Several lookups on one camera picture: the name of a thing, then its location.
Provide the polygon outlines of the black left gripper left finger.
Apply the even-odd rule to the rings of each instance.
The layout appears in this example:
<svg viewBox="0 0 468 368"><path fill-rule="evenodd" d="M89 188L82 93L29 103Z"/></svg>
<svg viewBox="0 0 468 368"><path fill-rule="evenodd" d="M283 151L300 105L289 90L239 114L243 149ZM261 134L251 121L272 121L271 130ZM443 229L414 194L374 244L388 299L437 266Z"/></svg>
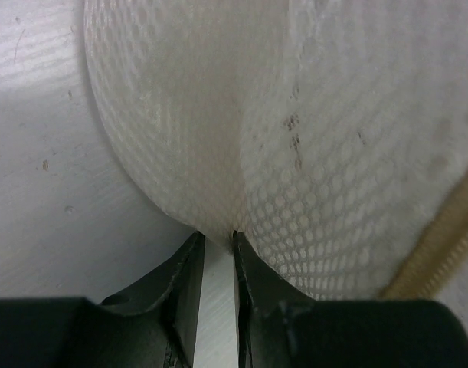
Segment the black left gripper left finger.
<svg viewBox="0 0 468 368"><path fill-rule="evenodd" d="M95 304L85 297L0 299L0 367L191 367L205 237Z"/></svg>

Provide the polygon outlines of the white mesh laundry bag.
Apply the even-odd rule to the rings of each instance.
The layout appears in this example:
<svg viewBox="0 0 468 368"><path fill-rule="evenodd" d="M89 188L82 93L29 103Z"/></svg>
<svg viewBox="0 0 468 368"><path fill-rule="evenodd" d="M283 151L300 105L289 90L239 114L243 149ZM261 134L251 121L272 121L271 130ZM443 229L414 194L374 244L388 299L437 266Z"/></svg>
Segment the white mesh laundry bag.
<svg viewBox="0 0 468 368"><path fill-rule="evenodd" d="M468 1L88 1L138 187L316 299L431 296L468 251Z"/></svg>

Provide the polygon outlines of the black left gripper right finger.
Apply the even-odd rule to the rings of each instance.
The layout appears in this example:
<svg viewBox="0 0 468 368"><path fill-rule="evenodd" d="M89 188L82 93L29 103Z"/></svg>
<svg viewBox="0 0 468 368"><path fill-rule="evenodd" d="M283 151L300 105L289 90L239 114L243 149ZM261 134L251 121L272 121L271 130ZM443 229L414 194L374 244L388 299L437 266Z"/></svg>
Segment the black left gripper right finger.
<svg viewBox="0 0 468 368"><path fill-rule="evenodd" d="M233 235L241 367L468 367L462 324L435 301L315 301Z"/></svg>

